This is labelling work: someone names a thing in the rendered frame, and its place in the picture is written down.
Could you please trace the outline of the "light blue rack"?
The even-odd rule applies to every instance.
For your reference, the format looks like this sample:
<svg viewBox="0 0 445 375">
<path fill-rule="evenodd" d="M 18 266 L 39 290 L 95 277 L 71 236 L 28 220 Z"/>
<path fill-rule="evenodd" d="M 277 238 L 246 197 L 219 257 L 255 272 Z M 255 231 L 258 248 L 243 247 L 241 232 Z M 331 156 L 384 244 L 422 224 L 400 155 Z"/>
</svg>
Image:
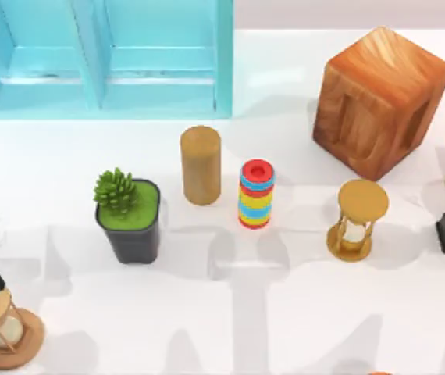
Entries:
<svg viewBox="0 0 445 375">
<path fill-rule="evenodd" d="M 0 119 L 215 119 L 233 0 L 0 0 Z"/>
</svg>

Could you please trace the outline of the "golden hourglass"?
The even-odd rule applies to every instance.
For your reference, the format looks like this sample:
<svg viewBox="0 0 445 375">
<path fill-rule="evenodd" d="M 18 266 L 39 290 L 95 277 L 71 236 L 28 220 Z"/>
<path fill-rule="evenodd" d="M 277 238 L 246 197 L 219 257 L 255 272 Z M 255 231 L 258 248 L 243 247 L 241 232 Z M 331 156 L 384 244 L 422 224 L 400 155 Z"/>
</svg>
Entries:
<svg viewBox="0 0 445 375">
<path fill-rule="evenodd" d="M 340 218 L 330 227 L 326 244 L 345 262 L 361 261 L 372 250 L 374 224 L 389 207 L 387 193 L 370 180 L 350 180 L 338 193 Z"/>
</svg>

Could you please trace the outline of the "green plant in black pot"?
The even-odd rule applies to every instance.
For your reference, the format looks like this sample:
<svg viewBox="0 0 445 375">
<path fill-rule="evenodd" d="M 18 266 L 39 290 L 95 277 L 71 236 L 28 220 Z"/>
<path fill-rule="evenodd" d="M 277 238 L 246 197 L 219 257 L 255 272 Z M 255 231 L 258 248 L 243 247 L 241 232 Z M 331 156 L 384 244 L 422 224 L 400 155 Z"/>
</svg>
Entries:
<svg viewBox="0 0 445 375">
<path fill-rule="evenodd" d="M 96 221 L 116 258 L 124 264 L 153 263 L 160 243 L 161 193 L 158 186 L 115 168 L 97 179 L 94 201 Z"/>
</svg>

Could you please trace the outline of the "brown wooden hourglass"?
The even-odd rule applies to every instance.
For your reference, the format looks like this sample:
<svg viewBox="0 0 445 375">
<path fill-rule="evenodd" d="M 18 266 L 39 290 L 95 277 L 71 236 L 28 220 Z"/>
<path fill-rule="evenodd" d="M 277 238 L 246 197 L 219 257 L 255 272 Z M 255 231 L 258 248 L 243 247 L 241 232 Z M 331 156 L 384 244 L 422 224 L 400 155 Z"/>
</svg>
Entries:
<svg viewBox="0 0 445 375">
<path fill-rule="evenodd" d="M 10 290 L 0 291 L 0 370 L 25 366 L 41 350 L 45 326 L 41 318 L 14 303 Z"/>
</svg>

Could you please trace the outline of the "stack of coloured rings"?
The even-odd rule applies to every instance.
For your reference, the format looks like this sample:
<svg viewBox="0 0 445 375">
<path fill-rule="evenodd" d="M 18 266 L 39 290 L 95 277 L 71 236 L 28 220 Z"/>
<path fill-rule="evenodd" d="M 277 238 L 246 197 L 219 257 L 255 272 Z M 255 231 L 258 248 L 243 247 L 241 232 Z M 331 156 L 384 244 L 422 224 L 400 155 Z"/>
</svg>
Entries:
<svg viewBox="0 0 445 375">
<path fill-rule="evenodd" d="M 264 159 L 250 159 L 240 170 L 238 219 L 249 229 L 267 225 L 271 217 L 275 172 Z"/>
</svg>

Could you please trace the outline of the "wooden block cabinet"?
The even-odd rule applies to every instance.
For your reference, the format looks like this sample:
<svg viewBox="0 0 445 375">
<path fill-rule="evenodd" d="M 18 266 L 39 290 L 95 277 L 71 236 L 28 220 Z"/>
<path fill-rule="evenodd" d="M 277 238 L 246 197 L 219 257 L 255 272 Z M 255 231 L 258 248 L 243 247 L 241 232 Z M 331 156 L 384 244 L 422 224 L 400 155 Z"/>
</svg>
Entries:
<svg viewBox="0 0 445 375">
<path fill-rule="evenodd" d="M 377 27 L 326 64 L 313 138 L 377 181 L 422 143 L 444 91 L 444 60 Z"/>
</svg>

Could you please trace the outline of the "tan wooden cylinder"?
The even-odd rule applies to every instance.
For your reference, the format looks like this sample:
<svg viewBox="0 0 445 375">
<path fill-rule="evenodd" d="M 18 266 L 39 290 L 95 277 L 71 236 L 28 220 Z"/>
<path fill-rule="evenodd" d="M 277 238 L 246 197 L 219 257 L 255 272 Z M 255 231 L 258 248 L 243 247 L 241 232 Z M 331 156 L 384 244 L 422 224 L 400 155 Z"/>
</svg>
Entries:
<svg viewBox="0 0 445 375">
<path fill-rule="evenodd" d="M 211 205 L 221 194 L 221 137 L 208 126 L 186 129 L 180 136 L 183 193 L 195 205 Z"/>
</svg>

